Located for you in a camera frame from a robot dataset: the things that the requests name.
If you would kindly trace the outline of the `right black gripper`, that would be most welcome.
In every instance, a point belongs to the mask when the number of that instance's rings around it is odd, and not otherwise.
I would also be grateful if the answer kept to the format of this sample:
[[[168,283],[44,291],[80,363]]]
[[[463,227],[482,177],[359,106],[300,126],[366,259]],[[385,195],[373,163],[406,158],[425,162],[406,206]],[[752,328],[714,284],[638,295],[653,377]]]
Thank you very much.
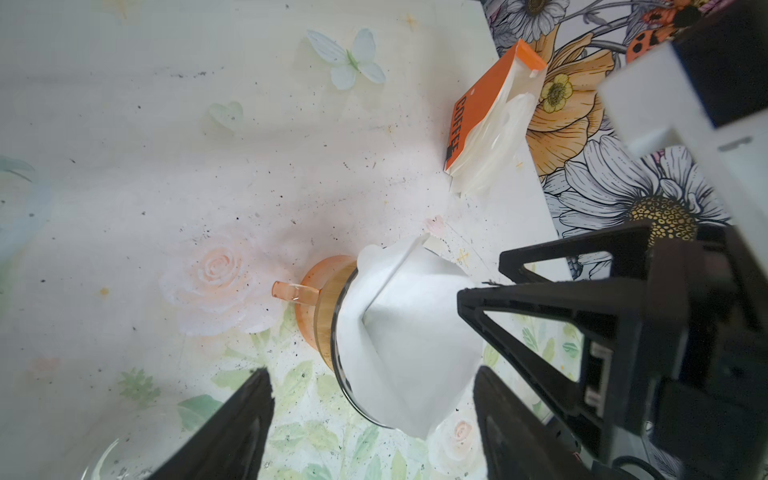
[[[504,251],[517,285],[464,289],[458,313],[551,414],[610,461],[653,426],[685,479],[756,479],[767,450],[767,280],[732,227],[662,239],[653,223]],[[608,253],[609,276],[526,264]]]

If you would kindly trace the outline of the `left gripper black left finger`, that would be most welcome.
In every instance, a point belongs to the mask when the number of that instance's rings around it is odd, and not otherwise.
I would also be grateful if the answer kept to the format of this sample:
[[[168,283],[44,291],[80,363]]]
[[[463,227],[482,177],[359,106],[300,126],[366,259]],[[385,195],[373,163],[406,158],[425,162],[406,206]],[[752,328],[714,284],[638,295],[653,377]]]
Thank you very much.
[[[274,411],[269,372],[259,368],[151,477],[256,479]]]

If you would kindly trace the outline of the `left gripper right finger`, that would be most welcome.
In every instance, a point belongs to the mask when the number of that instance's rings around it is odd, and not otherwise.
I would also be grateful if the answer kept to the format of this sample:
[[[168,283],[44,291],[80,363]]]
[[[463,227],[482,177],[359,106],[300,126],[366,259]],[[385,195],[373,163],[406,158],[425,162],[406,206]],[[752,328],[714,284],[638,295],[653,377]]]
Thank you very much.
[[[487,366],[475,376],[473,399],[489,479],[593,477]]]

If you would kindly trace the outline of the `clear glass carafe brown handle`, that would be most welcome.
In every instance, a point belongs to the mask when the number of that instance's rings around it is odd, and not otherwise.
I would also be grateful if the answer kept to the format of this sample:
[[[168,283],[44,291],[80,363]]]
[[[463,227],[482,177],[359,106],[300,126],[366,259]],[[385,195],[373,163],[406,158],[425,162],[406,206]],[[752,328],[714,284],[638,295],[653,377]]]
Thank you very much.
[[[140,452],[130,439],[117,438],[91,454],[75,479],[149,479],[155,470],[156,462],[149,454]]]

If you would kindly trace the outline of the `coffee filter pack orange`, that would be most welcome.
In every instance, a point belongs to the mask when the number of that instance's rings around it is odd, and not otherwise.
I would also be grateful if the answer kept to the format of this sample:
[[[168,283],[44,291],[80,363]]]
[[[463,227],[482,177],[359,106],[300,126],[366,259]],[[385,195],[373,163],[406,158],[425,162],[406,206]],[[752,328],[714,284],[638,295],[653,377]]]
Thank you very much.
[[[444,163],[453,194],[479,195],[495,183],[525,143],[546,73],[547,63],[520,40],[456,101]]]

